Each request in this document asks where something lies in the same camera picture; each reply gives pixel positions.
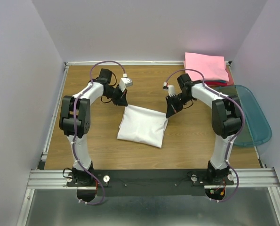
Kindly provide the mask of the white t shirt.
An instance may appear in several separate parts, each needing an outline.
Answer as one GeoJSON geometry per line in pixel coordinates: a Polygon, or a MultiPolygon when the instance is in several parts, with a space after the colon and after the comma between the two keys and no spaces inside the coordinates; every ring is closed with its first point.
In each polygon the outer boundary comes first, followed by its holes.
{"type": "Polygon", "coordinates": [[[165,113],[128,105],[119,125],[117,139],[162,148],[167,124],[165,113]]]}

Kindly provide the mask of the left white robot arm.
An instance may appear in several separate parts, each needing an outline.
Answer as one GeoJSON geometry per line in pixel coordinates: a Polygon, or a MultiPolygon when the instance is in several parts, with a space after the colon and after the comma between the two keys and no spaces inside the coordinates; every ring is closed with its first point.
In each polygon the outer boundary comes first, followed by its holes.
{"type": "Polygon", "coordinates": [[[117,106],[128,106],[126,94],[127,87],[133,85],[126,71],[118,84],[111,85],[114,73],[108,69],[101,69],[97,78],[91,79],[87,86],[73,96],[64,96],[62,99],[59,118],[59,128],[68,138],[74,164],[72,171],[78,172],[77,180],[88,186],[95,178],[90,171],[92,160],[88,153],[87,134],[91,126],[91,105],[98,98],[107,98],[117,106]]]}

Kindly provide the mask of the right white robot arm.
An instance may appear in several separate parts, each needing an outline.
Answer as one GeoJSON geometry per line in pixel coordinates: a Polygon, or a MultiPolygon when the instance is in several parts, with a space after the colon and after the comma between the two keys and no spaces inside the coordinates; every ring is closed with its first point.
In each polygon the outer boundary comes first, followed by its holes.
{"type": "Polygon", "coordinates": [[[182,111],[189,101],[199,100],[211,109],[211,125],[216,139],[205,178],[210,184],[215,185],[228,177],[231,169],[229,159],[232,147],[245,125],[245,115],[239,98],[212,89],[205,83],[204,77],[192,81],[188,74],[182,74],[177,78],[177,82],[181,90],[179,94],[176,94],[175,87],[170,85],[168,80],[163,83],[163,89],[168,92],[167,118],[182,111]]]}

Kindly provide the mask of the folded red t shirt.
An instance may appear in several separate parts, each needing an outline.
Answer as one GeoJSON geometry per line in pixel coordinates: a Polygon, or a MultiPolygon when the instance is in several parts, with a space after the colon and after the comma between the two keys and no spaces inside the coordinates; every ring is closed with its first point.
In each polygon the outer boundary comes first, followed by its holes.
{"type": "Polygon", "coordinates": [[[223,81],[223,80],[215,80],[215,81],[205,81],[208,86],[231,86],[234,84],[233,81],[223,81]]]}

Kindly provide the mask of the folded pink t shirt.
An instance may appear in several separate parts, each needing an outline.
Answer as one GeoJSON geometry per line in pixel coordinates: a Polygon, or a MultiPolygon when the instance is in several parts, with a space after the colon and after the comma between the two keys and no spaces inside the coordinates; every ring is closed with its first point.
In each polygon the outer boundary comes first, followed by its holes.
{"type": "Polygon", "coordinates": [[[184,67],[201,72],[206,81],[229,81],[223,56],[186,52],[184,67]]]}

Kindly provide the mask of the teal plastic bin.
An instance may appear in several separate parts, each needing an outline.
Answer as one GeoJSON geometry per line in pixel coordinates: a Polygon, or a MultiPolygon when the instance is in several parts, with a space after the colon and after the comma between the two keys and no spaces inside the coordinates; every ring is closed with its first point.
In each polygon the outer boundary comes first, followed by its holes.
{"type": "Polygon", "coordinates": [[[246,125],[234,141],[235,146],[254,147],[268,142],[272,137],[271,127],[253,93],[245,86],[216,87],[216,91],[228,96],[238,96],[246,117],[246,125]]]}

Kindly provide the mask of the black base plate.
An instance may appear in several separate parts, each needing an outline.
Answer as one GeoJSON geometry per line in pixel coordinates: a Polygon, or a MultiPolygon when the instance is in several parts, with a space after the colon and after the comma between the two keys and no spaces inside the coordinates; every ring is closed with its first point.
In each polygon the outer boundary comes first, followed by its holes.
{"type": "Polygon", "coordinates": [[[207,169],[98,170],[88,173],[71,169],[64,175],[68,187],[77,188],[77,197],[86,202],[124,196],[209,196],[222,200],[226,186],[234,185],[233,175],[214,176],[207,169]]]}

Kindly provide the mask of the aluminium front rail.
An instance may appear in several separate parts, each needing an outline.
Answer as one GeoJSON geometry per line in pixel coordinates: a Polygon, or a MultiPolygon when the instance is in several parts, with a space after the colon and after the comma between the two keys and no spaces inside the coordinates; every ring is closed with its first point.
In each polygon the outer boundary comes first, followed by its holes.
{"type": "MultiPolygon", "coordinates": [[[[128,185],[170,187],[190,185],[213,188],[238,187],[279,187],[280,182],[273,168],[236,169],[228,177],[216,182],[207,182],[203,169],[161,169],[161,170],[97,170],[96,176],[104,187],[119,183],[128,185]]],[[[79,182],[73,179],[70,170],[33,170],[27,183],[28,189],[94,189],[95,182],[79,182]]]]}

